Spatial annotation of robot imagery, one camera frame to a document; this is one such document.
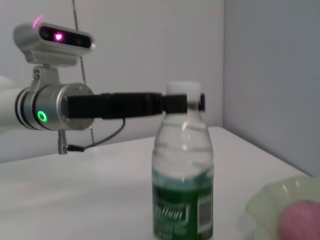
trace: gray wall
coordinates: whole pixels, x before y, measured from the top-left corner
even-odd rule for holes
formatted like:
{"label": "gray wall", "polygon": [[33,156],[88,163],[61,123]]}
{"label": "gray wall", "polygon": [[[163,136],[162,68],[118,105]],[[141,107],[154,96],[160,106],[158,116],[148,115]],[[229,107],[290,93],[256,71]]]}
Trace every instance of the gray wall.
{"label": "gray wall", "polygon": [[225,128],[320,177],[320,1],[225,7]]}
{"label": "gray wall", "polygon": [[[79,28],[96,39],[84,57],[87,83],[101,92],[164,92],[169,81],[199,81],[207,95],[208,125],[223,124],[224,0],[76,0]],[[72,0],[7,0],[0,3],[0,74],[19,87],[30,84],[32,65],[12,40],[16,25],[45,21],[74,28]],[[82,82],[81,68],[60,71],[63,83]],[[152,136],[162,117],[130,119],[112,142]],[[121,121],[93,124],[96,140]],[[91,143],[89,130],[70,131],[68,142]],[[57,152],[57,133],[16,130],[0,136],[0,162]]]}

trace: black cable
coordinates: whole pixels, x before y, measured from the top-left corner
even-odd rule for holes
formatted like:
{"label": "black cable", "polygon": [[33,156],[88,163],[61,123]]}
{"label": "black cable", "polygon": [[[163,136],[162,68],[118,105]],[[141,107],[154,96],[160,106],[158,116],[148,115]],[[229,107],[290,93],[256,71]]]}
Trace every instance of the black cable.
{"label": "black cable", "polygon": [[111,134],[110,136],[108,136],[108,137],[106,137],[106,138],[104,138],[104,139],[102,139],[102,140],[100,140],[100,141],[98,141],[98,142],[94,142],[93,144],[90,144],[90,145],[85,146],[85,147],[83,147],[83,146],[77,146],[77,145],[68,145],[68,146],[67,146],[67,150],[68,150],[69,152],[84,152],[86,149],[89,149],[89,148],[95,147],[95,146],[97,146],[97,145],[103,144],[103,143],[105,143],[106,141],[114,138],[116,135],[118,135],[118,134],[125,128],[125,126],[126,126],[126,119],[125,119],[125,118],[122,118],[122,125],[121,125],[121,127],[120,127],[117,131],[115,131],[113,134]]}

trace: translucent green bowl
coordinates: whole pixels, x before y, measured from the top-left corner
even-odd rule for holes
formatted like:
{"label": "translucent green bowl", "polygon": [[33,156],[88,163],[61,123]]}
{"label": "translucent green bowl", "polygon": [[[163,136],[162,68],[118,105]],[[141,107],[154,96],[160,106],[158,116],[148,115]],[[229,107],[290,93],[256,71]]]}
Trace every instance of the translucent green bowl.
{"label": "translucent green bowl", "polygon": [[320,178],[297,176],[263,187],[246,205],[257,223],[255,240],[280,240],[278,221],[282,212],[302,200],[320,203]]}

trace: white table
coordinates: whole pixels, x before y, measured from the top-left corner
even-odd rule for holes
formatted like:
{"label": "white table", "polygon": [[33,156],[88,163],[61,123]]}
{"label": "white table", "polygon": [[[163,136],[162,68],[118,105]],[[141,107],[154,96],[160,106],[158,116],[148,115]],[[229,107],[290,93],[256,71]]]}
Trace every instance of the white table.
{"label": "white table", "polygon": [[[214,150],[214,240],[251,240],[247,201],[302,173],[232,133],[209,129]],[[153,240],[154,138],[0,164],[0,239]]]}

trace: plastic water bottle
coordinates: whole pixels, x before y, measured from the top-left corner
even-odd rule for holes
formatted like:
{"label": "plastic water bottle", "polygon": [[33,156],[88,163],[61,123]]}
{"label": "plastic water bottle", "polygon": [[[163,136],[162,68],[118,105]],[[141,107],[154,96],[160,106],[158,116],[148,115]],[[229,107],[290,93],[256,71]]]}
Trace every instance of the plastic water bottle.
{"label": "plastic water bottle", "polygon": [[167,95],[186,94],[186,114],[165,116],[152,155],[153,232],[161,240],[213,236],[214,153],[198,110],[201,86],[171,82]]}

